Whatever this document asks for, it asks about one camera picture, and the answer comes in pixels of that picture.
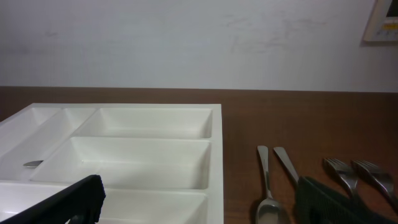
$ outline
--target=fork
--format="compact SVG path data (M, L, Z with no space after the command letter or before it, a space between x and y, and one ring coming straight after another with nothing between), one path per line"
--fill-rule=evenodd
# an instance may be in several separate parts
M366 182L375 186L390 202L392 208L398 213L398 199L394 195L392 177L377 165L368 161L351 161L354 170Z
M323 167L325 168L326 173L328 173L332 178L338 180L338 182L346 189L351 201L355 205L367 208L356 190L358 176L349 165L338 159L324 158Z

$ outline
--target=wall-mounted device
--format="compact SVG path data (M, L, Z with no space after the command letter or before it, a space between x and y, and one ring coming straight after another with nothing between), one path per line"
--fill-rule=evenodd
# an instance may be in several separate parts
M398 0L376 0L365 41L398 41Z

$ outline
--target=brown tabletop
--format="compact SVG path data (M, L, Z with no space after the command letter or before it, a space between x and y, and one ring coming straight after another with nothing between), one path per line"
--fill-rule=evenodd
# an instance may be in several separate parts
M343 194L322 169L323 157L369 160L398 184L396 93L1 87L0 120L31 103L221 103L226 224L252 223L264 197L257 145L285 147L299 175ZM272 194L292 215L294 189L274 154L269 168ZM371 209L398 222L378 191L362 181L358 191Z

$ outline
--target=silver utensil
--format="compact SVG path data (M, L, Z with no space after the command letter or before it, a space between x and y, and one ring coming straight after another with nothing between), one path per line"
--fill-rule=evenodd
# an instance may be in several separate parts
M351 161L351 165L360 177L375 186L387 198L392 208L398 213L398 199L394 195L392 177L368 161Z
M289 216L283 206L274 200L269 187L268 148L258 146L264 179L266 180L267 198L257 208L256 224L289 224Z
M332 178L337 180L341 186L343 186L343 188L348 192L348 195L353 203L367 208L359 196L358 191L356 190L358 176L349 165L341 162L338 159L324 158L323 168L326 170L326 173L328 173Z
M24 164L24 167L35 169L35 168L38 167L42 162L43 162L43 161L31 161L31 162L27 162L27 163Z
M297 184L299 184L299 175L294 169L292 161L290 161L289 156L286 153L286 150L283 147L275 147L274 152L277 154L280 161L282 161L282 164L287 169L287 172L289 173L289 177L292 179L294 187L297 187Z

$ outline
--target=drawer organizer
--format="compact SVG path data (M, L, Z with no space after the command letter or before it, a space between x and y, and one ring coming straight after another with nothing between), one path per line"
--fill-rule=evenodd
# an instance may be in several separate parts
M34 103L0 123L0 221L91 174L99 223L223 223L221 105Z

